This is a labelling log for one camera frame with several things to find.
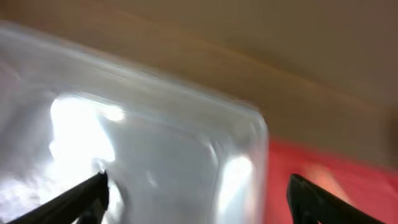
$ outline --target plastic container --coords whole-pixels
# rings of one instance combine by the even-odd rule
[[[185,85],[0,24],[0,218],[106,169],[108,223],[260,223],[262,116]]]

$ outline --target red cloth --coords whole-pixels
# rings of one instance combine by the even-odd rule
[[[291,173],[300,174],[313,182],[317,180],[312,174],[327,173],[326,179],[333,179],[332,182],[336,184],[332,185],[338,185],[337,188],[343,191],[343,196],[353,206],[384,223],[398,223],[396,172],[317,154],[276,139],[271,139],[269,147],[264,223],[292,223],[286,200]]]

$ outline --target red object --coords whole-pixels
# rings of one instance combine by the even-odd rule
[[[398,223],[398,173],[271,139],[264,223],[291,224],[286,188],[300,174],[384,223]]]

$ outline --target transparent bin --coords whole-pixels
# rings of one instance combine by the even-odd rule
[[[256,110],[7,22],[0,145],[4,222],[102,169],[108,223],[262,220],[267,128]]]

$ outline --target black object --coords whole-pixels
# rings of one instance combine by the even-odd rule
[[[98,173],[10,224],[101,223],[109,205],[108,175]]]
[[[294,224],[380,224],[298,174],[290,176],[287,201]]]

